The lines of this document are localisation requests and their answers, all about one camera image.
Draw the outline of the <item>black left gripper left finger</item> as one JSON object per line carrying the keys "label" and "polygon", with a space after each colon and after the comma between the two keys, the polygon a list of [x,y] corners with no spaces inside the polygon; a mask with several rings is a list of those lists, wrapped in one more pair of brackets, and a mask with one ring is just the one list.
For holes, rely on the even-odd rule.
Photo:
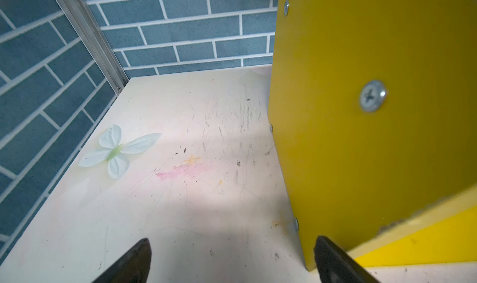
{"label": "black left gripper left finger", "polygon": [[146,283],[150,272],[152,249],[143,238],[111,265],[94,283]]}

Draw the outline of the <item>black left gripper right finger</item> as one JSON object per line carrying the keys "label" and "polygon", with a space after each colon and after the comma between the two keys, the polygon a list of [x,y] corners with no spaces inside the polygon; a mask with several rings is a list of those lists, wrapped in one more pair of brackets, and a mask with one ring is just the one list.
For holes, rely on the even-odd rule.
{"label": "black left gripper right finger", "polygon": [[318,236],[314,258],[322,283],[379,283],[326,236]]}

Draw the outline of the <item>yellow wooden bookshelf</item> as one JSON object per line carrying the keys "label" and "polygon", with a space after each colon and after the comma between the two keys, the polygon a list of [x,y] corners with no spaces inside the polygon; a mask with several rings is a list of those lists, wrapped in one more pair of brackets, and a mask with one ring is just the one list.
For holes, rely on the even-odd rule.
{"label": "yellow wooden bookshelf", "polygon": [[305,268],[477,258],[477,0],[278,0],[268,109]]}

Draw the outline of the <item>aluminium corner post left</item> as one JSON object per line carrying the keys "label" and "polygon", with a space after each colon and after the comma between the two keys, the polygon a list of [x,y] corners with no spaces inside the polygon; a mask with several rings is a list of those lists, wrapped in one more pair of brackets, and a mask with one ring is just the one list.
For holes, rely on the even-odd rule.
{"label": "aluminium corner post left", "polygon": [[113,53],[85,0],[56,0],[106,80],[119,95],[129,78]]}

